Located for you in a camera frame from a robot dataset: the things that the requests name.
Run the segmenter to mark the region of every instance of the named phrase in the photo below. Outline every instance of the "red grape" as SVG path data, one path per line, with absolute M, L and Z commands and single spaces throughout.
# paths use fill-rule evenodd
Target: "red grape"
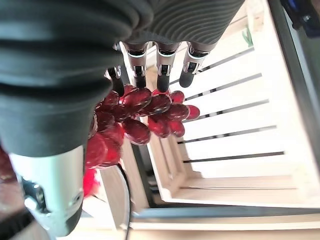
M 147 106 L 151 102 L 151 98 L 151 92 L 148 88 L 137 88 L 124 96 L 122 103 L 131 113 L 136 113 Z
M 102 134 L 103 136 L 112 139 L 120 146 L 124 143 L 125 131 L 117 122 L 115 122 L 112 127 L 108 127 Z
M 178 138 L 185 135 L 185 127 L 181 121 L 169 121 L 168 125 L 170 127 L 171 133 Z
M 122 124 L 125 136 L 136 145 L 144 145 L 150 141 L 151 133 L 142 122 L 134 119 L 126 119 Z
M 85 167 L 93 168 L 101 163 L 107 157 L 108 148 L 104 137 L 100 133 L 96 133 L 88 140 L 85 153 Z
M 95 135 L 97 131 L 98 131 L 97 115 L 96 115 L 96 113 L 94 113 L 92 121 L 91 121 L 88 139 L 92 138 L 92 136 Z
M 97 105 L 95 105 L 95 110 L 96 110 L 96 111 L 99 111 L 99 110 L 100 110 L 100 108 L 102 107 L 102 103 L 103 103 L 103 101 L 101 101 L 101 102 L 99 102 Z
M 149 116 L 148 127 L 150 131 L 160 138 L 167 138 L 170 135 L 170 128 L 164 117 Z
M 99 133 L 104 132 L 108 127 L 111 127 L 115 123 L 114 116 L 106 111 L 97 111 L 96 119 L 98 124 L 97 131 Z
M 190 114 L 186 119 L 188 119 L 188 120 L 197 119 L 200 116 L 199 108 L 197 108 L 196 106 L 193 106 L 193 105 L 187 105 L 187 106 L 190 109 Z
M 108 137 L 104 137 L 104 143 L 108 148 L 108 152 L 105 159 L 103 159 L 100 164 L 109 163 L 116 165 L 121 158 L 121 146 Z
M 136 89 L 136 87 L 133 86 L 133 85 L 131 85 L 131 84 L 125 84 L 125 85 L 123 85 L 123 87 L 124 87 L 124 94 L 123 94 L 123 96 L 120 97 L 120 99 L 119 99 L 120 103 L 122 103 L 124 97 L 125 97 L 128 93 L 130 93 L 132 90 L 135 90 L 135 89 Z
M 0 183 L 8 183 L 16 179 L 8 154 L 0 146 Z
M 161 114 L 170 108 L 171 99 L 165 94 L 155 95 L 151 98 L 151 102 L 140 110 L 141 114 L 144 115 L 155 115 Z
M 164 115 L 174 121 L 182 121 L 189 116 L 190 110 L 186 105 L 173 103 Z
M 95 179 L 96 170 L 87 169 L 83 176 L 84 197 L 94 195 L 99 187 L 99 182 Z
M 170 98 L 173 103 L 182 104 L 183 101 L 185 100 L 185 95 L 182 91 L 177 90 L 177 91 L 173 91 L 170 94 Z
M 115 105 L 110 112 L 117 123 L 122 123 L 125 119 L 130 118 L 130 112 L 123 104 Z
M 168 95 L 168 96 L 169 96 L 170 90 L 168 89 L 168 90 L 165 91 L 165 92 L 160 92 L 158 89 L 153 90 L 152 96 L 155 96 L 155 95 L 158 95 L 158 94 L 164 94 L 164 95 Z
M 103 100 L 104 106 L 113 107 L 119 103 L 119 94 L 116 91 L 111 91 Z

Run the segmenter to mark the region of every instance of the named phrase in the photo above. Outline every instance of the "wooden slat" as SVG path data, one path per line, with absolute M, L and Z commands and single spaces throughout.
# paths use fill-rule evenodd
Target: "wooden slat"
M 195 94 L 200 94 L 210 89 L 258 74 L 260 70 L 256 62 L 256 54 L 252 51 L 204 72 L 197 73 L 193 78 L 191 87 L 184 88 L 181 87 L 179 83 L 175 83 L 170 85 L 170 90 L 172 92 L 180 90 L 184 93 L 184 96 L 188 98 Z
M 269 103 L 232 111 L 183 124 L 185 134 L 182 140 L 233 133 L 243 130 L 275 125 Z
M 132 188 L 131 198 L 133 201 L 133 209 L 134 211 L 139 212 L 141 209 L 149 207 L 146 192 L 140 177 L 139 169 L 137 166 L 134 152 L 131 147 L 131 143 L 128 139 L 124 138 L 121 149 L 122 167 L 125 169 L 130 186 Z
M 200 114 L 210 114 L 245 104 L 267 100 L 269 91 L 265 79 L 259 77 L 235 86 L 212 92 L 184 102 L 200 109 Z
M 261 207 L 306 207 L 297 189 L 180 189 L 172 202 Z
M 268 216 L 268 217 L 216 217 L 216 218 L 152 218 L 152 219 L 135 219 L 131 223 L 133 229 L 158 229 L 158 230 L 198 230 L 203 233 L 205 231 L 214 230 L 217 233 L 223 233 L 223 231 L 235 231 L 235 239 L 270 239 L 270 240 L 284 240 L 287 239 L 283 237 L 281 231 L 277 231 L 277 234 L 273 235 L 271 238 L 265 238 L 260 234 L 255 235 L 255 238 L 250 238 L 250 234 L 245 235 L 244 231 L 248 230 L 297 230 L 297 229 L 319 229 L 320 214 L 302 214 L 302 215 L 288 215 L 288 216 Z M 295 237 L 292 235 L 290 240 L 302 240 L 302 239 L 319 239 L 319 236 L 314 236 L 314 238 L 308 238 L 304 235 Z M 187 239 L 204 239 L 199 238 L 198 234 L 192 235 L 192 238 Z M 228 235 L 224 240 L 230 240 L 231 236 Z M 208 239 L 217 239 L 216 236 L 212 233 Z
M 315 213 L 270 217 L 134 218 L 129 239 L 318 240 L 319 217 L 320 214 Z M 24 236 L 18 234 L 12 240 L 25 240 Z M 82 217 L 70 235 L 57 240 L 119 240 L 123 237 L 123 230 L 106 229 L 95 218 Z
M 218 177 L 189 179 L 182 184 L 183 188 L 215 189 L 296 189 L 292 176 L 256 176 L 256 177 Z
M 276 129 L 179 144 L 184 160 L 209 159 L 284 150 Z
M 185 163 L 191 177 L 230 178 L 290 175 L 297 167 L 286 155 Z
M 124 181 L 120 175 L 117 166 L 107 167 L 105 169 L 97 170 L 96 178 L 100 183 L 99 191 L 96 197 L 90 197 L 83 202 L 83 209 L 92 215 L 93 217 L 102 219 L 105 216 L 108 219 L 108 223 L 114 224 L 115 228 L 118 228 L 124 223 L 125 212 L 128 210 L 125 206 L 128 206 L 128 193 Z M 132 199 L 137 197 L 136 191 L 132 194 Z

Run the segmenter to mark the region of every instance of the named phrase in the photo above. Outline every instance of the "screw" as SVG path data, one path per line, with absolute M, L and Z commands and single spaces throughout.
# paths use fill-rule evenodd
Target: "screw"
M 305 21 L 305 22 L 308 22 L 308 20 L 311 18 L 311 16 L 310 15 L 305 15 L 305 16 L 303 16 L 303 21 Z

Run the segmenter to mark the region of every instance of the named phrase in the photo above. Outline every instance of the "robotic fingertip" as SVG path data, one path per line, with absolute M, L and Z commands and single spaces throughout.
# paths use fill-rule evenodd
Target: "robotic fingertip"
M 156 88 L 161 93 L 165 93 L 169 89 L 169 76 L 167 75 L 158 75 L 156 81 Z
M 181 71 L 181 75 L 180 75 L 180 79 L 179 79 L 179 83 L 180 86 L 183 88 L 187 88 L 192 84 L 192 81 L 194 79 L 194 74 L 192 74 L 191 72 L 185 72 L 185 71 Z

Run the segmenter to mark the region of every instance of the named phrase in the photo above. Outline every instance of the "black rubber fingertip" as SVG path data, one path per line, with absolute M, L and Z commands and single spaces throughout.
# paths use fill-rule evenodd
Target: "black rubber fingertip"
M 145 88 L 146 87 L 146 76 L 137 76 L 134 77 L 134 86 L 137 88 Z
M 156 80 L 156 88 L 161 93 L 165 93 L 169 89 L 169 76 L 166 75 L 158 75 L 158 78 Z
M 113 88 L 112 90 L 116 91 L 119 94 L 119 97 L 122 97 L 125 94 L 124 83 L 120 78 L 112 78 Z
M 192 84 L 192 81 L 194 79 L 194 74 L 191 72 L 184 72 L 183 70 L 181 71 L 179 83 L 180 86 L 183 88 L 187 88 Z

